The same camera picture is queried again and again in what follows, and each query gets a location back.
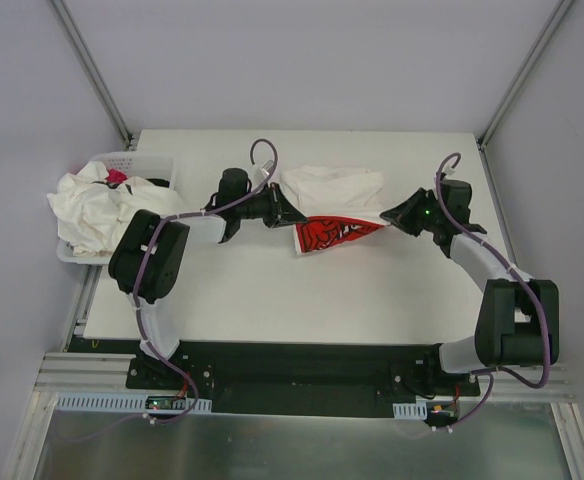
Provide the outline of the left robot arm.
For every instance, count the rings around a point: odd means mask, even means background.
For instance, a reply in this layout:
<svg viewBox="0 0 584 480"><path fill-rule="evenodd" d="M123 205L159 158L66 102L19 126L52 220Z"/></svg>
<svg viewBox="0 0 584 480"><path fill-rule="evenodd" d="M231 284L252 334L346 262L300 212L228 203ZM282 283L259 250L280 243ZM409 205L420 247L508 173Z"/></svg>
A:
<svg viewBox="0 0 584 480"><path fill-rule="evenodd" d="M305 223L307 218L278 184L264 182L253 187L246 171L229 168L203 210L162 218L141 209L119 241L108 274L134 309L141 350L154 358L148 375L160 388L174 388L183 377L182 363L172 357L180 337L161 301L177 283L186 246L226 243L245 220L261 220L268 228L280 228Z"/></svg>

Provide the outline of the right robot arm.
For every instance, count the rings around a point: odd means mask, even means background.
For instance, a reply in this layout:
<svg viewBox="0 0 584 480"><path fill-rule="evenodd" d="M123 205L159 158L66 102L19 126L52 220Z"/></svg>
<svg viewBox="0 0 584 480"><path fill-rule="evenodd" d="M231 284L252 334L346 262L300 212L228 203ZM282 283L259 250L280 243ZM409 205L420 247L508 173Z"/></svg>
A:
<svg viewBox="0 0 584 480"><path fill-rule="evenodd" d="M424 387L445 394L458 374L502 371L530 388L549 379L559 354L559 291L551 280L520 271L470 221L471 185L442 180L418 189L380 214L405 234L427 231L446 258L460 266L482 293L474 333L438 346L439 360L422 369Z"/></svg>

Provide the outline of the white red-print t-shirt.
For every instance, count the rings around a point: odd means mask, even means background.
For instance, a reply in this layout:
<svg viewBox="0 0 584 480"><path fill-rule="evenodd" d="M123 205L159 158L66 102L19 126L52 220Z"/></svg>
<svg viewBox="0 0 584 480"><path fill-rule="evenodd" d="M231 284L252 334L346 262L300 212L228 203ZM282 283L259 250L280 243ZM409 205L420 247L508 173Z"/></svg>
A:
<svg viewBox="0 0 584 480"><path fill-rule="evenodd" d="M313 254L383 229L384 177L363 167L303 166L280 176L285 197L306 218L294 227L299 255Z"/></svg>

